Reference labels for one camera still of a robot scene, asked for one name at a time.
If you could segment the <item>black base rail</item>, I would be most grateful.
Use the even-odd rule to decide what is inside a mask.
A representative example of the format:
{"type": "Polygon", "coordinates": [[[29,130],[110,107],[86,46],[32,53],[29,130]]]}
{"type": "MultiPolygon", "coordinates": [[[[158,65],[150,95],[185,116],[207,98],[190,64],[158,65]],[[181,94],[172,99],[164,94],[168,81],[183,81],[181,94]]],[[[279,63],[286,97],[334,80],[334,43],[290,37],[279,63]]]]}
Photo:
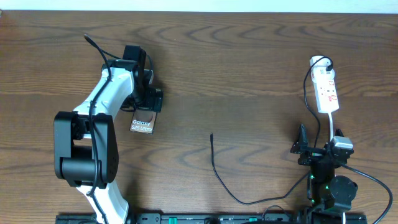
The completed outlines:
{"type": "MultiPolygon", "coordinates": [[[[339,217],[326,217],[315,214],[315,221],[310,223],[343,223],[339,217]]],[[[96,215],[57,215],[55,223],[99,223],[96,215]]],[[[159,213],[142,213],[127,216],[125,223],[132,224],[234,224],[234,223],[299,223],[284,213],[267,213],[262,215],[161,215],[159,213]]],[[[368,223],[365,215],[346,215],[348,224],[368,223]]]]}

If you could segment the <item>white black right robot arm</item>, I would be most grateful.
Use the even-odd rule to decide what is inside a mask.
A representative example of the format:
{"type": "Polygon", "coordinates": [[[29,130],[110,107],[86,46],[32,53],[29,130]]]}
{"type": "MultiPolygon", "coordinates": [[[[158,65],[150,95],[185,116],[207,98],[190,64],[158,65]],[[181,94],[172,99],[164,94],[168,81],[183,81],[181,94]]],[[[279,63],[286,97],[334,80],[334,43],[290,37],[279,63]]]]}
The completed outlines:
{"type": "Polygon", "coordinates": [[[345,213],[351,210],[358,185],[350,178],[336,175],[335,169],[345,165],[354,153],[353,143],[341,130],[324,147],[310,147],[304,125],[299,126],[298,138],[290,152],[298,154],[298,164],[309,166],[307,197],[312,201],[297,214],[300,223],[344,223],[345,213]]]}

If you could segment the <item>white power strip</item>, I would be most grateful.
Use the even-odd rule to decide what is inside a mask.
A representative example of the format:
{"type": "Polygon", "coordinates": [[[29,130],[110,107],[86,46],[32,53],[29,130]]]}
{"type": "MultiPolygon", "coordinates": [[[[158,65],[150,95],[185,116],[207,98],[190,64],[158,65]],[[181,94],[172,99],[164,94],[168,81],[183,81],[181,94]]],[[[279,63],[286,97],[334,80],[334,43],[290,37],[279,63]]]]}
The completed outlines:
{"type": "Polygon", "coordinates": [[[331,60],[321,55],[310,59],[311,79],[315,89],[315,98],[319,113],[328,114],[339,109],[338,95],[334,81],[335,71],[326,71],[331,60]]]}

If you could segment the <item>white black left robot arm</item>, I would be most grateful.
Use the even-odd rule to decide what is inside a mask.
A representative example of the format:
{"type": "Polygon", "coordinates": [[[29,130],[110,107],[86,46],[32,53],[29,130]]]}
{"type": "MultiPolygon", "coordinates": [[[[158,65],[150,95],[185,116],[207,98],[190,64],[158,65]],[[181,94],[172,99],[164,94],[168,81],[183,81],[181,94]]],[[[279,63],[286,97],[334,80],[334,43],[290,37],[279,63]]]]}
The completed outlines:
{"type": "Polygon", "coordinates": [[[135,223],[129,202],[116,182],[119,153],[114,119],[119,111],[157,116],[164,92],[152,88],[150,60],[140,46],[127,45],[123,57],[105,60],[101,78],[73,111],[60,111],[53,122],[55,175],[85,195],[92,215],[58,215],[56,223],[135,223]]]}

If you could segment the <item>Galaxy S25 Ultra smartphone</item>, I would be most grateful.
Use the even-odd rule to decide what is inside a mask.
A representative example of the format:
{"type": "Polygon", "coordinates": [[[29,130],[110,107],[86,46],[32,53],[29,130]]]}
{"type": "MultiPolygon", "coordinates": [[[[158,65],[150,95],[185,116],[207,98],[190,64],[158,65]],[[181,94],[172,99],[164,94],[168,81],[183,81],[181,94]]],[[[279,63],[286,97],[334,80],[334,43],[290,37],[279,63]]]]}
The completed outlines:
{"type": "Polygon", "coordinates": [[[136,110],[133,113],[129,130],[135,133],[153,134],[156,117],[156,112],[136,110]]]}

